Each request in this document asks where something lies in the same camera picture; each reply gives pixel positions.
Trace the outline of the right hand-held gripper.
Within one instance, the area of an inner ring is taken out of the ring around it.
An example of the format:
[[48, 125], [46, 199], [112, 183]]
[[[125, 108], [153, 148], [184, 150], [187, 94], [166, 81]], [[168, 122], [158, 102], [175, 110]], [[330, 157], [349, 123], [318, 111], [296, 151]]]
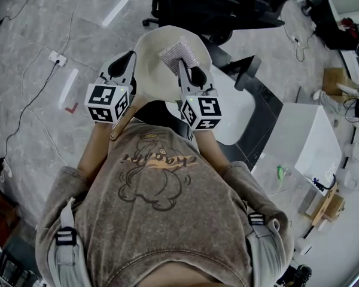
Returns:
[[187, 67], [178, 61], [178, 84], [181, 87], [182, 105], [179, 109], [192, 131], [212, 130], [222, 119], [214, 77], [203, 67]]

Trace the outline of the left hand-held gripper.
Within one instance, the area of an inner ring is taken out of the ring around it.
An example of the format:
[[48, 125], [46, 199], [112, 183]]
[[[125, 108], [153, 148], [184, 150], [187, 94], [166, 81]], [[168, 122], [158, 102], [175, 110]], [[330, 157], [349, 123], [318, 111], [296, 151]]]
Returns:
[[136, 58], [134, 51], [110, 58], [102, 65], [95, 83], [88, 85], [84, 105], [94, 122], [117, 124], [130, 107], [136, 94]]

